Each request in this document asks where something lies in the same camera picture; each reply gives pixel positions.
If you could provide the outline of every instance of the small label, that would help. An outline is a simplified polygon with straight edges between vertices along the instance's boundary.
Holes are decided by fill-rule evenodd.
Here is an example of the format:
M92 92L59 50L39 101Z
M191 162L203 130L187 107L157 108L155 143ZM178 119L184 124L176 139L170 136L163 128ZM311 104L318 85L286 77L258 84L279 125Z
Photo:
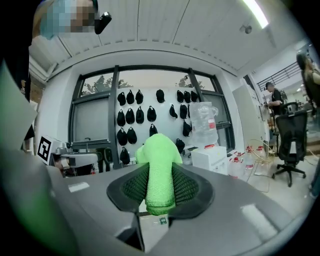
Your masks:
M214 119L209 119L209 120L208 120L208 123L209 123L209 128L210 128L210 129L216 128L216 123L215 123L215 120L214 120Z
M204 149L213 148L214 146L215 146L214 144L206 145L206 146L204 146Z
M47 140L43 136L40 139L37 155L48 165L50 161L50 147L51 141Z
M160 224L161 224L161 225L167 224L167 220L166 220L165 217L160 218Z
M253 167L254 167L253 164L246 164L246 165L245 165L245 169L246 169L246 170L251 170Z

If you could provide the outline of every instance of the white box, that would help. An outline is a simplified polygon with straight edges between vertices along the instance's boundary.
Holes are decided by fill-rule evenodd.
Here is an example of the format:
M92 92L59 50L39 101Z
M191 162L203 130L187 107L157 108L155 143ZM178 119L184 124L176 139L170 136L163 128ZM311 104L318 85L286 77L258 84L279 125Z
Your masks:
M228 175L227 149L224 146L197 148L191 151L192 165L211 172Z

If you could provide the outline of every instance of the office chair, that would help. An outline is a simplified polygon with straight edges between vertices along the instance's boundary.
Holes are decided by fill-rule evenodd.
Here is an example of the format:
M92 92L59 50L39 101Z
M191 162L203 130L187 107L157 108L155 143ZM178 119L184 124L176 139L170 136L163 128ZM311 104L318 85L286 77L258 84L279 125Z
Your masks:
M299 161L303 161L307 153L307 111L300 110L296 112L288 112L288 105L296 105L296 102L285 104L281 107L280 112L285 113L280 115L275 121L279 134L281 137L281 144L278 151L278 156L281 160L284 160L284 164L278 164L277 169L282 168L272 175L288 172L289 183L292 185L291 172L303 174L303 178L306 177L306 173L296 168Z

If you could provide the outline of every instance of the floor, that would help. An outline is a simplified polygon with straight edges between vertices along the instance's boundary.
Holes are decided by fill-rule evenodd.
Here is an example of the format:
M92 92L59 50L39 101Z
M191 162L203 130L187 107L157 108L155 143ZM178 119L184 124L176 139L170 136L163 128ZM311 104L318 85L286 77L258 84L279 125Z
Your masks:
M283 163L278 157L275 157L270 165L255 163L254 168L246 170L241 179L276 201L295 218L313 205L314 200L309 195L308 187L314 177L318 159L311 155L299 162L297 168L305 172L306 178L300 173L292 173L291 187L288 187L288 173L276 175L275 179L271 178L277 171L277 164Z

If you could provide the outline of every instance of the ceiling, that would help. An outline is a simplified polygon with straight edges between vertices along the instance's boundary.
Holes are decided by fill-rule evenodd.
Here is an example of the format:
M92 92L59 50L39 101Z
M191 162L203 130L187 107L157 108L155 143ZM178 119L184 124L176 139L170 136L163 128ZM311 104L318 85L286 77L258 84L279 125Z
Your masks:
M99 0L100 13L112 15L100 35L50 41L39 36L29 52L45 71L57 63L53 75L88 58L127 50L181 53L245 74L304 36L279 1L257 2L269 21L265 29L241 0ZM242 25L251 25L252 32L241 32Z

